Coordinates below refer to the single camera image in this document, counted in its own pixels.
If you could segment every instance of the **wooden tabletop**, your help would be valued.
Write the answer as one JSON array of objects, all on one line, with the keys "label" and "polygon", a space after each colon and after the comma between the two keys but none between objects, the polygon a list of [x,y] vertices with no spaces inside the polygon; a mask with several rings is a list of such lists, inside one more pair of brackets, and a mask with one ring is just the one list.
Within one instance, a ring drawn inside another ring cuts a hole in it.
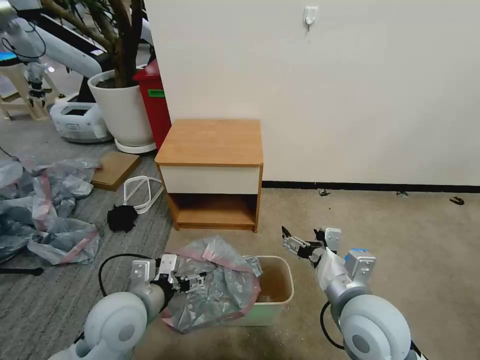
[{"label": "wooden tabletop", "polygon": [[178,119],[155,162],[174,166],[252,167],[263,163],[258,120]]}]

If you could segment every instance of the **gray carpet tile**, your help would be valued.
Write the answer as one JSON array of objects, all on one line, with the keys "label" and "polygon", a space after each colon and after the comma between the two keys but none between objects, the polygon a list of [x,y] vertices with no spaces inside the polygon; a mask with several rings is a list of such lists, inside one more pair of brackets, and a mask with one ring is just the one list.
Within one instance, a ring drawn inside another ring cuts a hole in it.
[{"label": "gray carpet tile", "polygon": [[[73,144],[65,142],[51,121],[33,121],[16,116],[13,121],[0,120],[0,146],[15,156],[35,156],[49,163],[77,157],[100,158],[115,150],[113,143]],[[0,160],[7,157],[0,153]],[[132,176],[158,178],[154,154],[142,155]],[[153,193],[158,189],[154,184]],[[147,195],[139,190],[132,200],[139,204]],[[95,224],[101,240],[95,260],[90,265],[49,266],[25,250],[3,263],[5,268],[45,266],[38,277],[0,275],[0,359],[43,360],[68,347],[82,331],[85,318],[101,298],[98,268],[107,257],[118,253],[161,255],[172,228],[165,198],[161,196],[150,210],[139,215],[129,233],[112,233],[107,225],[107,212],[121,205],[123,190],[117,192],[94,189],[89,197],[79,200],[72,217]],[[132,258],[119,258],[106,265],[103,281],[108,293],[127,289]]]}]

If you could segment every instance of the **red trash can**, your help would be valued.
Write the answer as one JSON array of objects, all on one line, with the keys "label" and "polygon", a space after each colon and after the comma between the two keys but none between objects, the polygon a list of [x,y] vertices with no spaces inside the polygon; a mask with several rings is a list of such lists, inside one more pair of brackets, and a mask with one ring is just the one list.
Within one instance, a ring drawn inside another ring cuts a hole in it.
[{"label": "red trash can", "polygon": [[133,79],[140,85],[141,96],[145,104],[151,132],[156,148],[160,149],[165,137],[169,133],[170,122],[167,99],[165,99],[164,86],[160,77],[157,60],[149,63],[144,69],[138,71]]}]

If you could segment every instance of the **white wall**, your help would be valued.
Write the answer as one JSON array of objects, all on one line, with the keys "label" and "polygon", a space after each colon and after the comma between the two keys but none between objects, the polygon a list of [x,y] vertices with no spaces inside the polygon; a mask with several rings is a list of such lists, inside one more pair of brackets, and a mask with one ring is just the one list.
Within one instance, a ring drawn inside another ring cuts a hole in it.
[{"label": "white wall", "polygon": [[480,185],[480,1],[145,3],[170,116],[260,119],[264,180]]}]

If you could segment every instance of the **white cable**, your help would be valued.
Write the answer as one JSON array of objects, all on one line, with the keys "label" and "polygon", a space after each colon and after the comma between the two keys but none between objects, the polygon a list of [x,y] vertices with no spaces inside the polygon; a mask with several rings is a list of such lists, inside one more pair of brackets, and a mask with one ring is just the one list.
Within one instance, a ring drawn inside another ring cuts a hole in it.
[{"label": "white cable", "polygon": [[[139,181],[139,183],[133,188],[133,190],[127,194],[127,185],[133,182]],[[157,183],[160,183],[160,189],[158,192],[152,197],[152,189],[150,188],[150,181],[154,181]],[[140,175],[140,176],[135,176],[127,179],[123,183],[123,205],[127,205],[128,200],[132,197],[132,195],[140,189],[140,187],[144,184],[147,183],[148,185],[148,201],[140,204],[140,205],[134,205],[133,208],[135,209],[137,214],[144,214],[146,213],[152,204],[159,198],[160,194],[164,190],[164,186],[162,182],[154,177],[149,177],[145,175]]]}]

